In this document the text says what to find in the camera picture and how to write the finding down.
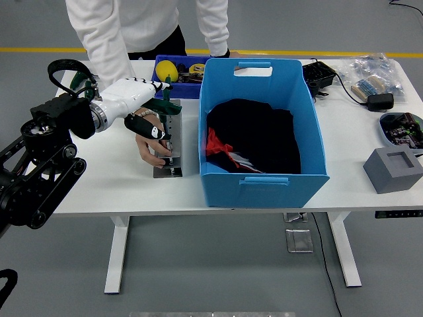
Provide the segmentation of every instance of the black pants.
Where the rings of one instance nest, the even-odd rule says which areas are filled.
[[[154,60],[157,55],[186,56],[185,39],[179,26],[177,26],[175,31],[155,49],[148,52],[128,53],[131,60],[137,60],[140,57],[145,60]]]

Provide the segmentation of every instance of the white table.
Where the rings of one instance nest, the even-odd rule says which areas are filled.
[[[336,65],[337,60],[326,60]],[[392,111],[423,117],[423,103],[401,66],[397,71],[408,103]],[[151,78],[154,61],[133,61],[137,77]],[[62,83],[69,86],[74,72]],[[115,224],[105,293],[119,293],[130,216],[205,215],[219,213],[327,212],[346,285],[361,286],[344,219],[352,211],[423,209],[423,181],[410,190],[376,194],[364,162],[374,149],[384,147],[377,124],[381,113],[353,103],[342,87],[326,89],[329,96],[315,104],[330,180],[302,208],[219,209],[206,207],[198,167],[198,100],[182,100],[181,178],[153,178],[153,168],[139,157],[134,133],[117,119],[108,130],[89,140],[73,140],[87,170],[57,208],[56,217],[111,217]]]

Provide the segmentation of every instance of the red cloth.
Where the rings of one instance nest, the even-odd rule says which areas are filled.
[[[239,168],[239,164],[235,162],[229,152],[233,152],[232,146],[229,144],[223,144],[216,136],[214,129],[209,127],[209,133],[207,136],[207,145],[206,145],[206,156],[210,156],[212,154],[218,154],[220,152],[226,153],[227,157],[235,164],[237,168]]]

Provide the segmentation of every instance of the white sweater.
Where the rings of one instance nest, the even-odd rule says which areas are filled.
[[[72,27],[105,87],[134,77],[128,52],[146,52],[178,25],[177,0],[66,0]],[[198,26],[210,55],[227,51],[228,0],[196,0]]]

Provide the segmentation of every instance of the yellow floor line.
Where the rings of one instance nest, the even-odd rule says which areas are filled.
[[[235,50],[243,55],[280,55],[280,56],[357,56],[371,52],[327,52],[327,51],[283,51],[283,50]],[[0,48],[0,53],[86,53],[84,48]],[[188,54],[209,54],[208,50],[187,49]],[[385,53],[387,57],[423,58],[423,53]]]

